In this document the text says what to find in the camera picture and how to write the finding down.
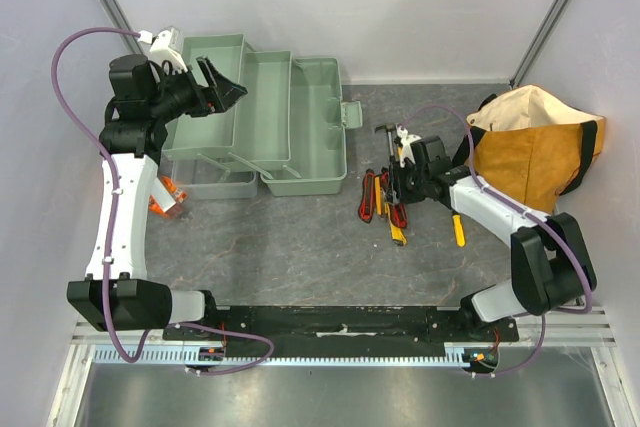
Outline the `green translucent tool box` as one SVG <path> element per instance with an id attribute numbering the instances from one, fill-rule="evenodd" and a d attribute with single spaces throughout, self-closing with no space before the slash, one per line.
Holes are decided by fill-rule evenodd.
<path id="1" fill-rule="evenodd" d="M 346 133 L 363 124 L 343 98 L 334 57 L 258 51 L 241 34 L 184 37 L 182 57 L 206 56 L 248 94 L 229 111 L 169 124 L 163 154 L 171 180 L 192 200 L 340 192 L 348 174 Z"/>

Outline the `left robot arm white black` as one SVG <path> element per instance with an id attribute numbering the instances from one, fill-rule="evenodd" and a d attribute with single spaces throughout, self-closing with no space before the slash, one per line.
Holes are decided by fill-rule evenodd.
<path id="1" fill-rule="evenodd" d="M 148 280 L 144 254 L 148 204 L 159 182 L 168 124 L 183 115 L 224 113 L 247 93 L 207 57 L 199 57 L 197 65 L 203 85 L 190 67 L 166 72 L 144 55 L 110 64 L 114 95 L 98 137 L 104 179 L 98 235 L 84 279 L 67 286 L 68 302 L 98 331 L 163 329 L 183 322 L 201 340 L 219 331 L 211 293 L 179 293 Z"/>

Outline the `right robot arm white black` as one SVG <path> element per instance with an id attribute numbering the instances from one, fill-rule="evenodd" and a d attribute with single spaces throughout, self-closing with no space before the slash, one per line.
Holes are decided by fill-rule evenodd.
<path id="1" fill-rule="evenodd" d="M 387 137 L 388 197 L 394 204 L 433 200 L 473 219 L 509 248 L 509 279 L 460 302 L 457 324 L 465 338 L 481 340 L 504 319 L 565 311 L 578 298 L 590 311 L 597 278 L 573 216 L 531 209 L 493 189 L 468 166 L 454 166 L 437 136 L 395 129 Z"/>

